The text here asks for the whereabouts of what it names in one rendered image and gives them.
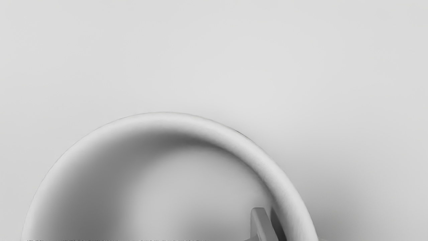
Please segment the white ceramic mug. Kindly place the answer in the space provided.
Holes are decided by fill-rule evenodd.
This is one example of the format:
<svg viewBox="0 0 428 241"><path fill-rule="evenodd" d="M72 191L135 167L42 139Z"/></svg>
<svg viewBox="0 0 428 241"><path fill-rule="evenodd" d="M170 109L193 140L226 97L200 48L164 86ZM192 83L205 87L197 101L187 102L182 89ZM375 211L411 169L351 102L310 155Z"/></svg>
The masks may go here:
<svg viewBox="0 0 428 241"><path fill-rule="evenodd" d="M319 241L298 191L240 132L203 117L139 114L102 126L48 171L22 241L250 241L251 210L287 241Z"/></svg>

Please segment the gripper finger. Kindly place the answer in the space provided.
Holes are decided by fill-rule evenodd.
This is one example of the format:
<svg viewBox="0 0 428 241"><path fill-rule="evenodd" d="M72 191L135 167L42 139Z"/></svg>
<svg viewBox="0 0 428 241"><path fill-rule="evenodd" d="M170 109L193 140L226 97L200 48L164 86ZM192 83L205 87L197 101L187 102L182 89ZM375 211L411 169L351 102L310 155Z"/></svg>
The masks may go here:
<svg viewBox="0 0 428 241"><path fill-rule="evenodd" d="M262 207L251 210L250 241L287 241L274 209L269 213Z"/></svg>

